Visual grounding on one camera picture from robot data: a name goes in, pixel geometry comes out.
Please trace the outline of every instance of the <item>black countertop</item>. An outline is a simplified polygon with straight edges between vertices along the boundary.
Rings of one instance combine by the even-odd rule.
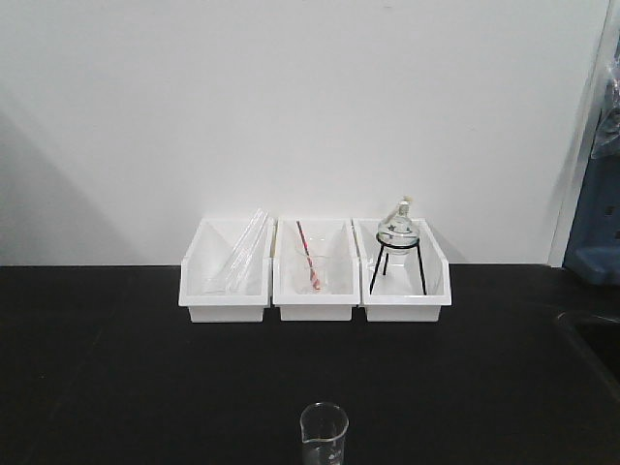
[[[193,325],[178,267],[0,268],[0,463],[297,464],[321,400],[349,465],[620,463],[620,403],[555,323],[620,290],[450,273],[436,324]]]

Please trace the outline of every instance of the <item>glass beaker in bin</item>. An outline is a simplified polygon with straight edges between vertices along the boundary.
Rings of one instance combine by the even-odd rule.
[[[342,465],[349,419],[330,402],[310,404],[301,413],[303,465]]]

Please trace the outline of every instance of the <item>white plastic bin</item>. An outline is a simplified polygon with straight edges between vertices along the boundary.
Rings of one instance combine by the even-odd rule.
[[[283,321],[348,321],[359,305],[359,260],[351,220],[299,219],[320,279],[312,286],[295,220],[279,220],[273,258],[273,303]]]
[[[387,274],[382,262],[375,287],[370,281],[381,245],[376,239],[380,219],[354,219],[361,268],[361,304],[369,322],[436,322],[442,305],[451,305],[448,260],[423,219],[413,220],[419,227],[419,248],[427,295],[422,291],[416,249],[405,256],[389,255]]]
[[[215,275],[233,251],[248,220],[202,219],[181,262],[178,304],[189,307],[194,323],[261,322],[271,291],[274,221],[267,219],[247,277],[238,294],[203,294],[204,280]]]

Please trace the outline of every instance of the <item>sink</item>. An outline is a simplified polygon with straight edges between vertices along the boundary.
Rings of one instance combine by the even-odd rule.
[[[620,317],[567,312],[556,323],[620,402]]]

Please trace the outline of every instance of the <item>black wire stand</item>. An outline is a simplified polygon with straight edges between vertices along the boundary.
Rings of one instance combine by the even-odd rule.
[[[424,292],[424,295],[426,295],[426,280],[424,279],[424,266],[422,265],[422,253],[419,250],[419,239],[410,245],[390,245],[387,244],[385,242],[383,242],[380,238],[379,235],[376,235],[377,237],[377,241],[381,244],[381,249],[379,250],[379,257],[377,257],[377,262],[375,263],[375,271],[374,273],[372,273],[372,281],[370,281],[370,293],[372,294],[372,288],[375,287],[375,279],[377,279],[377,272],[379,271],[379,265],[381,264],[381,258],[384,254],[384,249],[388,248],[388,249],[393,249],[393,250],[408,250],[408,249],[413,249],[416,248],[418,250],[418,263],[419,263],[419,279],[422,282],[422,291]],[[388,271],[388,260],[389,260],[389,253],[386,251],[386,262],[384,263],[384,276],[386,275],[386,272]]]

